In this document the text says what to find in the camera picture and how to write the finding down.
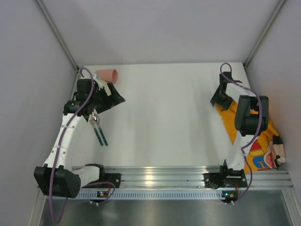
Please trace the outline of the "pink plastic cup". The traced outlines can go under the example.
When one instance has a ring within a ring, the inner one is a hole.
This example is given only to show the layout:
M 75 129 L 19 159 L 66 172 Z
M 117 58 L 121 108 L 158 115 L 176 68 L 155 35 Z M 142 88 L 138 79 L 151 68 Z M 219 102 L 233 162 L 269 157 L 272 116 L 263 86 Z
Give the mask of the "pink plastic cup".
M 95 74 L 99 80 L 105 82 L 116 83 L 118 80 L 118 72 L 116 69 L 97 70 Z

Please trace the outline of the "orange Mickey Mouse placemat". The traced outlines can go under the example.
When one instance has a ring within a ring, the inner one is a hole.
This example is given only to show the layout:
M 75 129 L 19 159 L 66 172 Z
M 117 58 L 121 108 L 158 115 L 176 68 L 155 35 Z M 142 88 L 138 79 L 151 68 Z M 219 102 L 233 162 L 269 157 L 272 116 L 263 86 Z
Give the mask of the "orange Mickey Mouse placemat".
M 268 128 L 263 131 L 250 146 L 244 149 L 245 156 L 243 156 L 241 147 L 248 144 L 253 138 L 253 135 L 243 137 L 240 132 L 235 129 L 234 120 L 237 106 L 238 104 L 235 101 L 232 102 L 228 110 L 225 110 L 219 105 L 215 105 L 233 146 L 226 158 L 228 168 L 234 170 L 243 169 L 246 173 L 249 173 L 250 171 L 276 169 L 285 163 L 286 157 L 283 141 L 274 128 L 271 119 L 269 119 Z

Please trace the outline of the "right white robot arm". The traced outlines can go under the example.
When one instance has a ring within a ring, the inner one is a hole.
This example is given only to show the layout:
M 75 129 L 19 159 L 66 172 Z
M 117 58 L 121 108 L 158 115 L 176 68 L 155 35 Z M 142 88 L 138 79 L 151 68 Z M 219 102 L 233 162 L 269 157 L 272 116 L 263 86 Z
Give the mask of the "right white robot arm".
M 258 136 L 268 128 L 269 99 L 233 81 L 231 72 L 219 75 L 219 86 L 210 100 L 229 136 L 232 148 L 225 159 L 228 168 L 244 170 L 245 159 Z

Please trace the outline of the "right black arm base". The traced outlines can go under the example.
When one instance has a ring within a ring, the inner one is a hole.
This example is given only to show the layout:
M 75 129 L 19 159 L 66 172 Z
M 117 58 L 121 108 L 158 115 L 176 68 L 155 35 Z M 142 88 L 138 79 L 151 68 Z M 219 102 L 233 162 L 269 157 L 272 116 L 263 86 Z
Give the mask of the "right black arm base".
M 221 165 L 219 171 L 204 174 L 205 188 L 244 188 L 247 187 L 244 170 L 234 170 L 227 165 Z

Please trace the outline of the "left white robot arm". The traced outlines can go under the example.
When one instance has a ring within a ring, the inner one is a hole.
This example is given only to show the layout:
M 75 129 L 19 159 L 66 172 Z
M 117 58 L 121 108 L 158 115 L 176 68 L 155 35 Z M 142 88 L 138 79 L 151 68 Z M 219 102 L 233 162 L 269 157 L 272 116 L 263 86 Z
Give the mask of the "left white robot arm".
M 108 145 L 99 114 L 125 102 L 113 83 L 107 86 L 109 95 L 98 79 L 77 81 L 72 100 L 64 105 L 52 151 L 33 173 L 44 195 L 75 198 L 82 187 L 104 181 L 103 165 L 92 163 L 95 149 Z

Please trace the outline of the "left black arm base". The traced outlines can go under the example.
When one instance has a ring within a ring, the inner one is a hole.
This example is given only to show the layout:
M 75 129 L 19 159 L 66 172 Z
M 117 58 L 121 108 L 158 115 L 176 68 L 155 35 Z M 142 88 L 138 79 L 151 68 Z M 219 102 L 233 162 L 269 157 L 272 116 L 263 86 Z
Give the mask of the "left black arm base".
M 110 182 L 115 185 L 116 188 L 120 187 L 121 174 L 120 173 L 105 173 L 105 176 L 97 181 L 91 182 L 83 188 L 113 188 L 112 185 L 105 184 L 104 182 Z

